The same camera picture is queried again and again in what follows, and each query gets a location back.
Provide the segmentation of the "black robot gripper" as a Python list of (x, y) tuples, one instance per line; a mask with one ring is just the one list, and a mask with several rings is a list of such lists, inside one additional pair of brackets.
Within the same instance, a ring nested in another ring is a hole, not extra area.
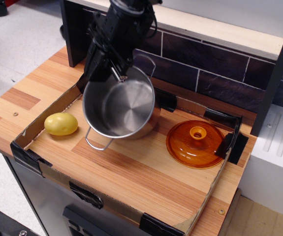
[(153, 22), (152, 7), (110, 7), (106, 15), (95, 12), (88, 28), (86, 81), (105, 82), (112, 73), (118, 82), (125, 82), (133, 65), (133, 50), (153, 37), (148, 35)]

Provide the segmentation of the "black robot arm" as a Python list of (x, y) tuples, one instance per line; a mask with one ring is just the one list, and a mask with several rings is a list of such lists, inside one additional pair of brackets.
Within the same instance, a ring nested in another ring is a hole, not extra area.
[(106, 15), (94, 13), (89, 27), (92, 41), (84, 68), (88, 82), (105, 82), (112, 73), (119, 76), (133, 66), (133, 50), (155, 36), (153, 6), (160, 0), (112, 0)]

